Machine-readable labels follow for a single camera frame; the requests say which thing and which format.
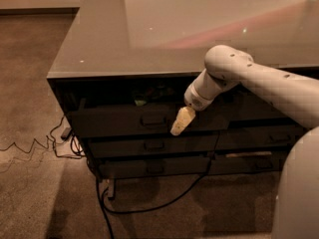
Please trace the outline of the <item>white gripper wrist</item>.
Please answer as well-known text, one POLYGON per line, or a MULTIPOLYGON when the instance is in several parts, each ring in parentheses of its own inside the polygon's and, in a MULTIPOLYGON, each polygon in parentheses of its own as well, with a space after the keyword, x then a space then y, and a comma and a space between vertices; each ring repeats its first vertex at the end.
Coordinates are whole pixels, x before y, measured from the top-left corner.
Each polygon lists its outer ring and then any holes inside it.
POLYGON ((181 108, 172 124, 170 133, 180 135, 195 118, 195 111, 205 110, 215 98, 237 86, 237 82, 224 81, 211 76, 204 69, 187 87, 184 102, 187 107, 181 108))

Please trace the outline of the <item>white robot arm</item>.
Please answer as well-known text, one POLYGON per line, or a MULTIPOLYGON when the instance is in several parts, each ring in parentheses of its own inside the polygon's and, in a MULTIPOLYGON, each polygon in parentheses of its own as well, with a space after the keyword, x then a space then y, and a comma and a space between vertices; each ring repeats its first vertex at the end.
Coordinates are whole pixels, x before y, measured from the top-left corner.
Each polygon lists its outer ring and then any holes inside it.
POLYGON ((319 81, 256 64, 225 45, 209 49, 205 69, 184 93, 170 133, 181 134, 195 114, 237 85, 243 85, 307 132, 290 150, 275 202, 272 239, 319 239, 319 81))

